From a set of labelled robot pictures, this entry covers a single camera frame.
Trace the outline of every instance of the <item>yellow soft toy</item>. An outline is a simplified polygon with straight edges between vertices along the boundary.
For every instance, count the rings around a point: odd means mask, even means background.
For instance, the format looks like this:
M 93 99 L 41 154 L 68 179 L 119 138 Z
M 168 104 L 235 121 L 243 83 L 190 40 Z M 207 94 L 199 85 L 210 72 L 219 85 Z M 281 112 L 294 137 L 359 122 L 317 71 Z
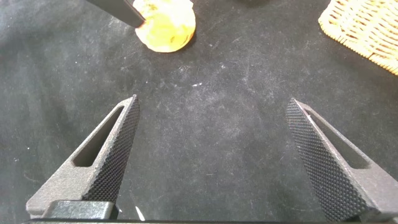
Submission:
M 196 22 L 190 0 L 135 0 L 133 6 L 146 19 L 136 34 L 151 50 L 174 52 L 191 40 Z

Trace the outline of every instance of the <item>yellow object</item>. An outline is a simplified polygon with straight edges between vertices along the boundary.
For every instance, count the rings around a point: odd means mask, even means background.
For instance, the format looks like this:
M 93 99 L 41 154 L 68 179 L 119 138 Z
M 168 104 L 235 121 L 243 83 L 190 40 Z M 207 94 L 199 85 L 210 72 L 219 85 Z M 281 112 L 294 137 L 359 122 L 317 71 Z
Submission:
M 326 35 L 398 75 L 397 0 L 331 0 L 318 22 Z
M 151 50 L 174 52 L 191 40 L 196 22 L 190 0 L 135 0 L 133 6 L 146 19 L 136 34 Z

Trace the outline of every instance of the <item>black tabletop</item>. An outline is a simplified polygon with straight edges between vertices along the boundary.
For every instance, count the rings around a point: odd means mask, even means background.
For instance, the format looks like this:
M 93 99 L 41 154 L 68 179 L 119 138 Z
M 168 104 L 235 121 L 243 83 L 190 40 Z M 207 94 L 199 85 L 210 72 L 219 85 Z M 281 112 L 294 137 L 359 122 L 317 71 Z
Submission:
M 327 37 L 328 1 L 194 1 L 197 31 L 159 54 L 80 0 L 0 1 L 0 222 L 121 100 L 141 120 L 120 218 L 317 221 L 287 129 L 310 105 L 398 179 L 398 78 Z

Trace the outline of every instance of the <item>wicker basket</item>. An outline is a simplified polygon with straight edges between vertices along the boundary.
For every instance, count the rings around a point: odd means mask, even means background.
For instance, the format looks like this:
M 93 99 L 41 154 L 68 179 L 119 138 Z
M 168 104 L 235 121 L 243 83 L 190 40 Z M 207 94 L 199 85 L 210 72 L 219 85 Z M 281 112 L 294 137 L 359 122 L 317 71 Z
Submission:
M 326 35 L 398 75 L 398 0 L 331 0 Z

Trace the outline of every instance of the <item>textured gripper pad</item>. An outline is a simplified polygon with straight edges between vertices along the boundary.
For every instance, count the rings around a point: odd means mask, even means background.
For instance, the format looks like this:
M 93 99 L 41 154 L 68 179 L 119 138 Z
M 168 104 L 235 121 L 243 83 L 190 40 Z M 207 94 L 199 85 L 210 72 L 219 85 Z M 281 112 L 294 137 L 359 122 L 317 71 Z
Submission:
M 130 103 L 127 110 L 116 137 L 113 138 L 111 149 L 102 166 L 96 170 L 96 176 L 83 195 L 83 200 L 116 202 L 138 125 L 138 98 Z
M 286 118 L 327 220 L 345 221 L 368 211 L 365 200 L 294 99 L 287 107 Z

